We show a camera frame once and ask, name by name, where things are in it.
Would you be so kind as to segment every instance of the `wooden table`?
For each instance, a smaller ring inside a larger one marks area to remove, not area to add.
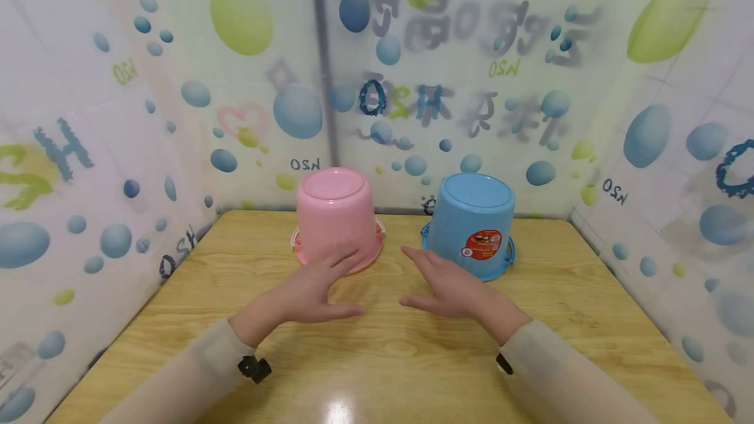
[[[382,215],[386,245],[331,297],[358,319],[287,324],[259,348],[273,374],[244,384],[202,423],[531,423],[472,321],[398,305],[427,287],[399,250],[420,246],[427,217]],[[298,267],[296,214],[230,211],[135,316],[48,421],[95,423],[223,315]],[[566,221],[514,220],[518,261],[492,282],[615,378],[662,423],[729,423],[694,374]]]

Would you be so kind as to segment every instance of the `sticker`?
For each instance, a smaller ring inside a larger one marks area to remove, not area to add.
[[[475,232],[466,239],[466,247],[461,250],[461,255],[477,260],[487,260],[497,254],[502,241],[500,231],[482,230]]]

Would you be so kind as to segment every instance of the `bucket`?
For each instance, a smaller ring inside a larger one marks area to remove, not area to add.
[[[483,281],[497,279],[516,259],[511,239],[516,194],[495,177],[463,173],[440,184],[422,245]]]
[[[372,187],[349,168],[332,167],[309,175],[296,192],[298,227],[291,247],[306,265],[339,245],[358,247],[364,260],[348,273],[365,269],[382,250],[385,226],[375,217]]]

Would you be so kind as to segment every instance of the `hand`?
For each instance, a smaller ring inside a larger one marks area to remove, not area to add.
[[[257,347],[284,322],[323,322],[364,314],[352,304],[330,304],[327,293],[343,275],[362,261],[363,255],[339,247],[321,259],[299,267],[282,284],[260,294],[230,320],[245,344]]]
[[[432,296],[406,295],[403,306],[422,309],[446,318],[471,318],[503,345],[531,318],[504,293],[432,251],[402,246],[403,254],[414,261]]]

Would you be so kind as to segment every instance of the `beige sleeve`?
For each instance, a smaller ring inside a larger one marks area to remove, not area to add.
[[[220,319],[100,423],[194,423],[243,380],[238,363],[254,351],[238,339],[228,319]]]
[[[523,326],[500,348],[506,381],[541,422],[656,424],[633,396],[540,321]]]

